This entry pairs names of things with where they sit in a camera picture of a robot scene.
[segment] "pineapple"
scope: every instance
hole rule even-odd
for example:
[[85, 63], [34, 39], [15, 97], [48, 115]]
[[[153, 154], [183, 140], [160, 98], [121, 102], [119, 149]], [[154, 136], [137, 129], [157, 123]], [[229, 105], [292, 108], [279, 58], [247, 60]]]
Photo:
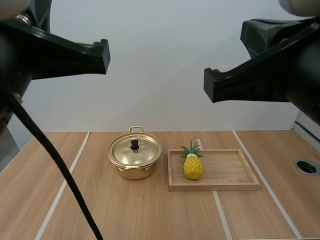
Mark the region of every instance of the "pineapple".
[[190, 147], [187, 148], [186, 146], [181, 146], [184, 151], [183, 158], [184, 164], [184, 175], [186, 175], [190, 179], [199, 179], [201, 178], [202, 174], [204, 174], [204, 166], [202, 165], [202, 162], [200, 161], [200, 157], [203, 157], [198, 153], [200, 150], [198, 143], [195, 145], [192, 144], [192, 140], [190, 142]]

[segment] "white wall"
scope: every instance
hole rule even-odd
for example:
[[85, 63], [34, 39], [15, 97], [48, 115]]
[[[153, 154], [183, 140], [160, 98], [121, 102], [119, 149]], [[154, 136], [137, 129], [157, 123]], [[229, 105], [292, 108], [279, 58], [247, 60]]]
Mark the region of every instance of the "white wall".
[[[242, 22], [293, 20], [277, 0], [54, 0], [51, 32], [80, 43], [109, 40], [106, 75], [33, 81], [23, 106], [44, 131], [290, 129], [290, 103], [211, 103], [205, 68], [227, 71], [249, 60]], [[12, 118], [19, 147], [31, 135]]]

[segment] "table panel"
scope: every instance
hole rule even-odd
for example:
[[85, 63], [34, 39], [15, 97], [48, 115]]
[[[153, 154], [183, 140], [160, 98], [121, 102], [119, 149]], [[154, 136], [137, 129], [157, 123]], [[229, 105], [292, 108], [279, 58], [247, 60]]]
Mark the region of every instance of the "table panel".
[[304, 175], [293, 164], [320, 164], [320, 153], [294, 130], [237, 134], [300, 234], [320, 238], [320, 175]]
[[[87, 132], [47, 132], [68, 168]], [[33, 138], [0, 173], [0, 239], [33, 240], [64, 177]]]
[[[163, 152], [155, 172], [142, 180], [120, 177], [108, 159], [110, 143], [121, 134], [91, 132], [72, 173], [104, 239], [226, 239], [212, 192], [168, 191], [167, 149], [189, 144], [200, 133], [152, 132]], [[42, 239], [95, 239], [69, 187]]]
[[[199, 138], [204, 149], [242, 150], [231, 131], [203, 132]], [[243, 150], [242, 153], [258, 181], [263, 185], [263, 189], [218, 192], [232, 238], [234, 240], [296, 238]]]

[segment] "gold pot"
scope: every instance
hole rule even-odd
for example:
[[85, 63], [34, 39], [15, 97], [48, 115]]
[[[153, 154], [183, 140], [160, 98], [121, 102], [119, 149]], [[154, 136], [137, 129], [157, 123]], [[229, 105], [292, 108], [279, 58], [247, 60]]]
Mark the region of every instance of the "gold pot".
[[[132, 132], [135, 128], [141, 131]], [[127, 134], [111, 143], [108, 156], [120, 176], [137, 180], [144, 179], [154, 172], [161, 152], [162, 145], [158, 138], [144, 132], [141, 126], [132, 126]]]

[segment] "pot handle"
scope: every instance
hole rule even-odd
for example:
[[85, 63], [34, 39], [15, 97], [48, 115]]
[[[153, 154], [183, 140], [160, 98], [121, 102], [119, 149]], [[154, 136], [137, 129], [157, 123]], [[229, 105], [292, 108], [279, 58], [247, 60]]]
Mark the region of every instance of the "pot handle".
[[142, 126], [132, 126], [129, 128], [129, 133], [132, 132], [132, 129], [141, 129], [141, 132], [144, 132], [144, 128]]
[[120, 170], [121, 172], [125, 172], [125, 171], [130, 170], [130, 169], [144, 170], [144, 168], [143, 168], [141, 165], [137, 165], [137, 166], [125, 166], [124, 168], [119, 167], [119, 170]]

